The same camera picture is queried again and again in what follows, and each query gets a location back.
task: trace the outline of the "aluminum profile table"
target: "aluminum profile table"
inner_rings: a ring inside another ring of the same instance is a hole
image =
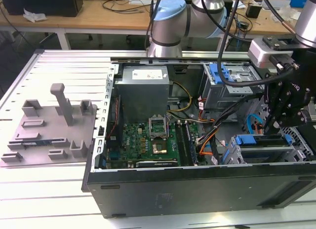
[[[53,82],[63,82],[65,96],[72,104],[91,99],[98,105],[104,95],[110,57],[119,56],[144,57],[145,53],[47,50],[34,54],[0,101],[0,153],[7,150],[6,144],[23,115],[21,106],[25,99],[36,98],[42,105],[55,105],[49,87]],[[184,56],[216,58],[217,53],[187,52]],[[225,54],[230,56],[244,58],[246,54]],[[284,209],[106,220],[92,195],[81,191],[84,168],[84,163],[0,168],[0,228],[316,228],[316,190]]]

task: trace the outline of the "green motherboard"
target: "green motherboard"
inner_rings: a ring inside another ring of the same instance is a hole
[[[176,132],[179,131],[177,128],[180,129],[178,126],[181,125],[183,125],[183,128],[187,126],[189,131]],[[191,140],[195,143],[195,139],[199,137],[197,127],[195,123],[170,122],[166,126],[166,137],[152,138],[150,137],[148,123],[127,123],[123,127],[122,145],[119,152],[111,152],[108,160],[112,163],[112,168],[124,168],[125,165],[127,167],[127,163],[130,162],[131,164],[128,165],[130,166],[138,161],[176,161],[177,166],[188,165],[186,158],[191,158],[191,154],[189,154],[190,152],[188,154],[184,152],[185,146],[181,143],[186,139],[182,138],[190,134]],[[159,133],[164,130],[164,126],[161,126],[161,124],[153,124],[151,132]]]

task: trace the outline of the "motherboard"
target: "motherboard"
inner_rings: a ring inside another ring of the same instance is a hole
[[[198,126],[187,122],[126,123],[119,148],[108,149],[107,168],[190,166],[197,162]]]

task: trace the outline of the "3d printed holder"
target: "3d printed holder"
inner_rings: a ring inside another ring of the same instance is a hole
[[[50,88],[56,107],[42,107],[38,100],[26,100],[24,115],[3,154],[0,166],[18,166],[86,161],[92,143],[96,105],[82,100],[72,106],[64,95],[65,86]]]

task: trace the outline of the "floor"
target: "floor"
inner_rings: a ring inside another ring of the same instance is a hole
[[[12,82],[23,69],[34,49],[28,45],[18,33],[13,34],[15,42],[8,41],[0,44],[0,98],[4,95]],[[23,33],[24,37],[34,46],[40,48],[39,42],[45,38],[44,33]],[[68,34],[72,49],[80,50],[144,50],[145,36],[130,36],[130,43],[126,42],[125,35],[102,35],[103,46],[99,47],[97,35],[93,34],[93,40],[88,39],[86,34]],[[181,41],[182,49],[188,50],[188,40],[184,38]],[[202,39],[195,38],[193,46],[189,50],[197,51],[215,51],[218,44],[218,38]],[[233,40],[229,51],[236,51],[236,42]],[[44,44],[45,49],[61,49],[57,37],[48,40]],[[248,47],[242,45],[239,51],[247,51]]]

